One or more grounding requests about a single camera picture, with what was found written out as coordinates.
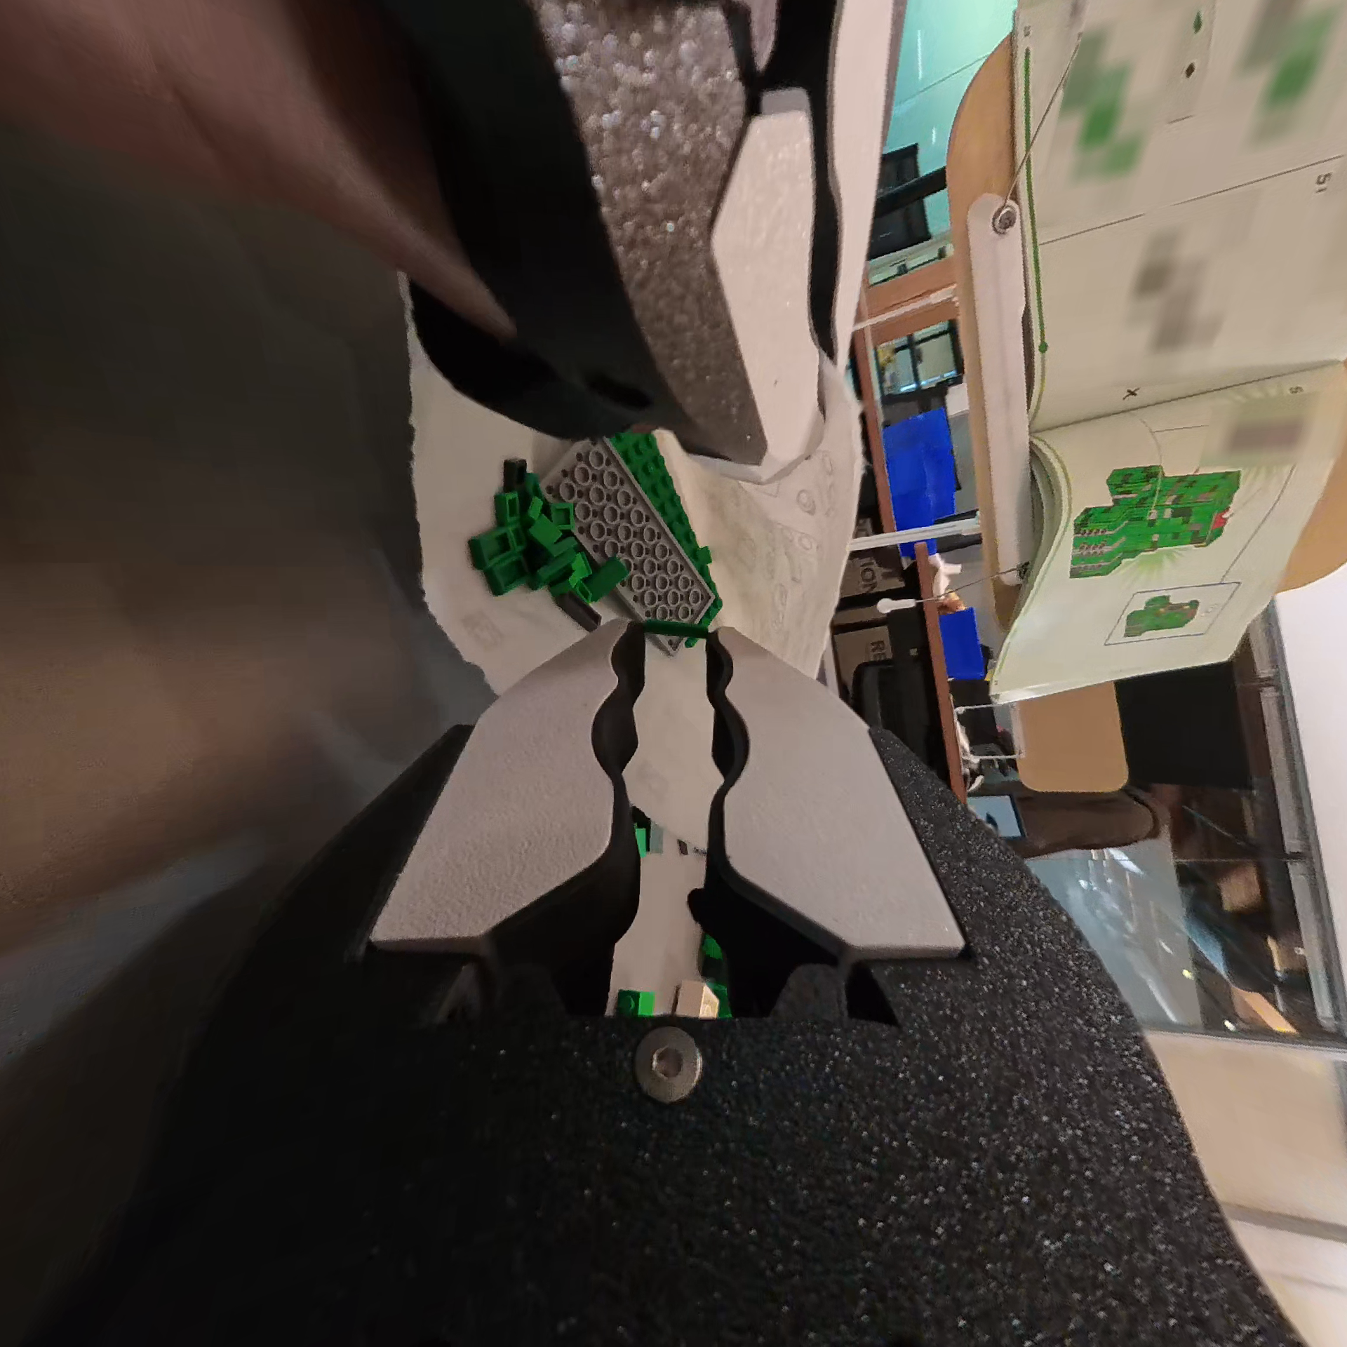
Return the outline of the pile of green bricks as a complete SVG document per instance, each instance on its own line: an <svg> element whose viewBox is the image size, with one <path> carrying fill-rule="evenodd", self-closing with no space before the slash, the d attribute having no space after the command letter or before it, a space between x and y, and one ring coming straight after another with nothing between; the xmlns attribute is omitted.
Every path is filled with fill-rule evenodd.
<svg viewBox="0 0 1347 1347"><path fill-rule="evenodd" d="M614 949L610 1012L622 1020L730 1020L728 964L689 901L703 882L703 851L634 811L639 902Z"/></svg>

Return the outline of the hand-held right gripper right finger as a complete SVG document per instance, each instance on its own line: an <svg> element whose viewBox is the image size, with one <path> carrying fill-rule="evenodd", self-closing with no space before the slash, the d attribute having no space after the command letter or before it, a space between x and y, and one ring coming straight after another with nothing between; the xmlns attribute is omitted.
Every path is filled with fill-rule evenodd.
<svg viewBox="0 0 1347 1347"><path fill-rule="evenodd" d="M861 718L746 634L706 647L713 760L699 925L727 959L949 961L967 943Z"/></svg>

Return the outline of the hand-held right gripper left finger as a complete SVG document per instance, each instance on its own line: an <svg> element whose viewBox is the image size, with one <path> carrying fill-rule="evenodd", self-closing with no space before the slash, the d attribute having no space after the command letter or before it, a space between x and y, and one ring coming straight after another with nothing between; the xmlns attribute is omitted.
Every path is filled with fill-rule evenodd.
<svg viewBox="0 0 1347 1347"><path fill-rule="evenodd" d="M497 697L408 853L371 944L610 956L639 902L624 770L644 683L639 625L610 622Z"/></svg>

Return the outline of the grey desk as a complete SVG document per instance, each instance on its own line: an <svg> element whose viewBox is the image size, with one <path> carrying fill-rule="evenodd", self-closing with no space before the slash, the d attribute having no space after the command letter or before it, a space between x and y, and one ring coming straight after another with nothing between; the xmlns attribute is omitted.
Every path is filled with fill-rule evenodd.
<svg viewBox="0 0 1347 1347"><path fill-rule="evenodd" d="M429 614L400 306L3 400L3 1077L492 692Z"/></svg>

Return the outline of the grey studded plate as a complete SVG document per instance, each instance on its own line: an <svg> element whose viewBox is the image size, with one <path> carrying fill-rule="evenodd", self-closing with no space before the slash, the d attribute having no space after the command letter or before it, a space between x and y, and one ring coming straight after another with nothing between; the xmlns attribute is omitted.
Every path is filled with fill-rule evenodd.
<svg viewBox="0 0 1347 1347"><path fill-rule="evenodd" d="M651 433L575 442L541 487L573 507L578 544L596 569L625 565L628 578L610 599L633 620L710 629L722 612L713 554L701 549Z"/></svg>

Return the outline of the white paper bag brick print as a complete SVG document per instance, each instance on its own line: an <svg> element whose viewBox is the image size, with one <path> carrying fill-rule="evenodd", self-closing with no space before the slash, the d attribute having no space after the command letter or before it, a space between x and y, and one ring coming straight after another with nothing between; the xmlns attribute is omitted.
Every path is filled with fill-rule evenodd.
<svg viewBox="0 0 1347 1347"><path fill-rule="evenodd" d="M413 489L423 595L457 652L501 694L536 665L581 637L545 592L491 595L467 542L494 522L492 498L506 460L545 476L568 442L499 418L453 390L426 357L408 319ZM846 378L829 381L829 425L814 457L756 487L714 475L671 433L658 447L691 521L713 552L722 595L718 625L733 625L785 665L816 678L829 647L861 482L859 408ZM706 847L722 784L713 760L713 708L703 652L649 649L634 708L639 746L625 767L634 809L665 833L665 847Z"/></svg>

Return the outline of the heap of small green pieces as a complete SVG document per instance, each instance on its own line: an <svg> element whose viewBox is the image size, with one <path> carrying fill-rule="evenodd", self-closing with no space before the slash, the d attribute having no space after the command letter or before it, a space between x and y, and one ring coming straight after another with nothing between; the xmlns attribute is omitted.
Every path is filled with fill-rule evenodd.
<svg viewBox="0 0 1347 1347"><path fill-rule="evenodd" d="M545 592L581 630L601 625L599 601L631 581L631 565L601 552L581 518L589 504L578 487L543 487L522 458L501 466L492 498L494 527L470 538L470 562L491 593Z"/></svg>

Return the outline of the person's left hand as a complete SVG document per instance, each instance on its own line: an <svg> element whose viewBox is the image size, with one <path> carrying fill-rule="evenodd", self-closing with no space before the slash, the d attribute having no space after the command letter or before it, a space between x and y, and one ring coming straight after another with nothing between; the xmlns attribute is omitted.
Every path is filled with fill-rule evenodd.
<svg viewBox="0 0 1347 1347"><path fill-rule="evenodd" d="M375 2L3 2L3 118L303 211L514 338Z"/></svg>

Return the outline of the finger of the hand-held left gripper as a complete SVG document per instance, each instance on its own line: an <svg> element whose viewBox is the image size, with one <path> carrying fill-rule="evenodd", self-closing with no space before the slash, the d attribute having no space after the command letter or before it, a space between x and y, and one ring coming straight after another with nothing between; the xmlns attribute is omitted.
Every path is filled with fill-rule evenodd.
<svg viewBox="0 0 1347 1347"><path fill-rule="evenodd" d="M824 149L833 200L833 280L829 283L829 363L843 366L859 308L906 2L838 2L827 62Z"/></svg>
<svg viewBox="0 0 1347 1347"><path fill-rule="evenodd" d="M753 95L718 207L713 256L766 441L725 475L766 487L814 453L824 425L836 245L827 32L775 32Z"/></svg>

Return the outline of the black monitor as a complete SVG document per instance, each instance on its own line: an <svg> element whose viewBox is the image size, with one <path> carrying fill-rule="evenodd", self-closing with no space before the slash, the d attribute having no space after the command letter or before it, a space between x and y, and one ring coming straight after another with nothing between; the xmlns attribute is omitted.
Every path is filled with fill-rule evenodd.
<svg viewBox="0 0 1347 1347"><path fill-rule="evenodd" d="M1128 781L1253 788L1231 663L1116 683Z"/></svg>

